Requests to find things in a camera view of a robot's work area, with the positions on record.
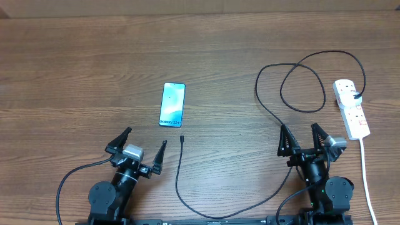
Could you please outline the white power strip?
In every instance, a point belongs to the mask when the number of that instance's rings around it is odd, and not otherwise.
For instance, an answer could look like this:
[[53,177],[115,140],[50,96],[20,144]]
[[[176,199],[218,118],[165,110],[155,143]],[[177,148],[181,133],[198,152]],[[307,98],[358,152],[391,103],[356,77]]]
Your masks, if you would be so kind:
[[[339,96],[340,93],[348,91],[357,92],[355,84],[348,79],[340,79],[335,81],[332,84],[332,88],[334,90],[336,102],[337,102],[337,97]],[[348,138],[350,140],[363,139],[366,136],[370,135],[368,122],[364,115],[364,111],[361,104],[352,108],[341,109],[339,107],[339,109],[341,112],[342,119],[344,121]]]

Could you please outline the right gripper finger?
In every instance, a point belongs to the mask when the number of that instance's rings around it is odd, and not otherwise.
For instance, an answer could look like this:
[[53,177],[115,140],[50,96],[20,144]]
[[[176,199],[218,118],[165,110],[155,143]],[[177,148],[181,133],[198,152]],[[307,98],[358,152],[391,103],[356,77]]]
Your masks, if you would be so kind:
[[286,125],[281,125],[280,140],[277,149],[277,155],[282,157],[292,156],[301,149],[292,132]]
[[312,138],[314,143],[314,149],[319,153],[325,153],[324,141],[329,136],[318,123],[311,125]]

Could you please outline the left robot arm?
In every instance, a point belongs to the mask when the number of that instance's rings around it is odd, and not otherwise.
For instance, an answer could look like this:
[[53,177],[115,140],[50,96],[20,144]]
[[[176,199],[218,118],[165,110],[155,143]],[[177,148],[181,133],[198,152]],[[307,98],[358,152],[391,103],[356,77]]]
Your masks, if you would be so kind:
[[117,170],[112,181],[98,182],[90,189],[88,224],[134,224],[134,219],[126,216],[126,208],[135,185],[140,177],[149,179],[153,174],[160,175],[162,172],[167,141],[162,142],[152,166],[148,166],[142,163],[144,150],[126,144],[131,131],[127,127],[105,148],[111,155],[110,163]]

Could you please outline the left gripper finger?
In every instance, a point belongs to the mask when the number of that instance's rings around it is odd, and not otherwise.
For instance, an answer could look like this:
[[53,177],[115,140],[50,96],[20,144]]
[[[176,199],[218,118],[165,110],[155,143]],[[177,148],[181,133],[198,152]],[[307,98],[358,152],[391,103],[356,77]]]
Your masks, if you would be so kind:
[[154,174],[160,175],[162,173],[164,152],[166,150],[167,142],[168,142],[167,140],[164,140],[162,142],[162,145],[154,158],[153,166],[152,166],[152,173],[154,173]]
[[128,139],[129,133],[132,131],[131,127],[127,127],[118,137],[109,142],[105,151],[109,154],[117,154],[123,152],[123,147]]

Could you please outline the white charger plug adapter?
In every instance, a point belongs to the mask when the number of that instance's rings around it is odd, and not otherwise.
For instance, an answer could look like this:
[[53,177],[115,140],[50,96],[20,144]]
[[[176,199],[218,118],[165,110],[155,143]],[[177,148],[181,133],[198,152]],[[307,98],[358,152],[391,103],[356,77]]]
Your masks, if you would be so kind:
[[337,103],[341,109],[354,108],[362,103],[362,96],[358,92],[342,92],[337,97]]

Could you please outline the Samsung Galaxy smartphone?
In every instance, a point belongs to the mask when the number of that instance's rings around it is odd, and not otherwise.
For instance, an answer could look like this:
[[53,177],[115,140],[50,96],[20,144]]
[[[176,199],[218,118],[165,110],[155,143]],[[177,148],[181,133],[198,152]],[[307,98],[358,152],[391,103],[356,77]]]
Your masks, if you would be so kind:
[[180,128],[183,121],[183,110],[186,85],[167,82],[164,84],[159,125]]

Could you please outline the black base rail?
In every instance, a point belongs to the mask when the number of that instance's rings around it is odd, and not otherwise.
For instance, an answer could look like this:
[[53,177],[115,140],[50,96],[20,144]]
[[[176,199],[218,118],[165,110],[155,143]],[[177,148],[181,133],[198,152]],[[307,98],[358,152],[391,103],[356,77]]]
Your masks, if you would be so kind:
[[[344,223],[339,221],[334,222],[322,222],[321,219],[316,220],[316,224],[345,224],[353,225],[353,221],[350,216],[345,216]],[[122,221],[94,221],[94,222],[81,222],[76,223],[79,225],[89,225],[89,224],[135,224],[135,225],[277,225],[275,216],[267,216],[265,218],[258,219],[187,219],[187,220],[173,220],[173,221],[163,221],[161,219],[140,219],[140,220],[126,220]],[[285,225],[295,225],[295,224],[307,224],[299,223],[296,216],[279,216],[279,224]]]

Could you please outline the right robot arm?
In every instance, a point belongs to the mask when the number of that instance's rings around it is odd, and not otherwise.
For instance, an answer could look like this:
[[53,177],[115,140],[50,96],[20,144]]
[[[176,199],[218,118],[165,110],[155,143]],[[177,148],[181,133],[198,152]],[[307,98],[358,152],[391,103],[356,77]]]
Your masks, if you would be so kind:
[[[300,147],[286,125],[281,125],[277,155],[288,157],[287,166],[299,169],[305,187],[288,196],[276,211],[276,223],[282,224],[352,224],[345,213],[350,210],[354,184],[346,177],[329,175],[331,164],[347,148],[343,137],[328,135],[321,126],[311,125],[313,147]],[[280,216],[281,209],[291,199],[308,193],[311,207],[302,208],[291,219]]]

